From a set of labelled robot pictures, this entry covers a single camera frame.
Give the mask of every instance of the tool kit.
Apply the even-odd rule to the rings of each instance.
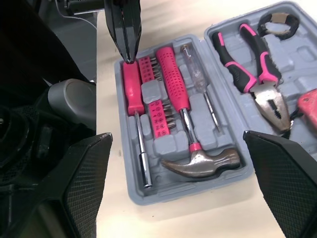
[[[130,198],[167,202],[253,173],[246,130],[317,160],[317,24],[281,2],[115,64]]]

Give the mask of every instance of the table surface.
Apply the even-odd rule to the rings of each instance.
[[[212,24],[276,3],[276,0],[141,0],[139,50],[186,34],[203,38]],[[317,3],[301,0],[314,19]],[[111,132],[104,197],[97,216],[99,238],[285,237],[263,199],[255,174],[230,186],[167,203],[135,205],[124,171],[114,63],[120,55],[106,27],[97,20],[97,133]]]

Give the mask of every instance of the gray plastic tool case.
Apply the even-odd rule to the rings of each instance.
[[[211,36],[215,31],[223,33],[226,47],[232,57],[257,75],[255,57],[252,50],[239,34],[241,23],[247,22],[257,29],[259,19],[273,12],[286,12],[297,16],[300,26],[290,39],[280,41],[274,35],[264,36],[271,57],[282,73],[283,83],[279,90],[287,101],[289,112],[296,108],[300,95],[317,88],[317,24],[292,2],[281,2],[260,10],[220,22],[205,31],[203,40],[194,35],[179,37],[139,52],[137,58],[155,57],[156,51],[165,46],[173,47],[177,65],[183,75],[191,104],[191,116],[195,134],[204,150],[217,155],[225,148],[234,146],[241,157],[241,166],[227,170],[205,180],[185,178],[177,175],[160,164],[160,159],[183,159],[189,161],[188,140],[179,115],[176,115],[176,128],[171,135],[154,139],[148,114],[141,116],[146,152],[149,156],[153,186],[143,188],[142,172],[138,155],[140,153],[134,117],[127,114],[127,102],[122,81],[122,63],[115,64],[115,80],[119,105],[122,147],[126,179],[130,198],[139,205],[167,202],[189,194],[215,189],[247,178],[253,172],[253,165],[246,143],[242,136],[245,130],[276,134],[269,123],[261,116],[250,94],[241,94],[233,85],[232,76],[221,64],[215,51]],[[208,93],[223,129],[217,132],[207,104],[202,94],[197,93],[183,56],[181,46],[190,45],[196,51],[208,80]],[[166,100],[167,93],[163,82],[148,82],[142,86],[143,101],[148,103],[157,99]],[[311,156],[317,158],[317,139],[308,130],[302,119],[295,119],[291,140],[298,142]]]

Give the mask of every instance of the pliers handle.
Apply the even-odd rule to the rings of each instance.
[[[253,50],[256,56],[258,79],[260,84],[264,82],[279,82],[282,75],[272,62],[268,53],[268,48],[260,36],[246,23],[239,27],[240,34]],[[220,56],[222,64],[230,71],[233,76],[233,83],[241,93],[247,93],[256,84],[255,78],[242,65],[237,63],[228,53],[221,32],[212,35],[213,45]]]

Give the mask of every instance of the pink screwdriver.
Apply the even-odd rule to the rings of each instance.
[[[144,106],[141,99],[141,82],[139,66],[137,62],[132,64],[123,63],[123,80],[124,91],[128,100],[128,114],[134,116],[137,124],[138,139],[140,146],[139,159],[141,161],[141,168],[144,179],[144,187],[151,187],[152,180],[150,174],[150,166],[148,155],[145,152],[145,145],[143,141],[142,127],[140,115],[144,114]]]

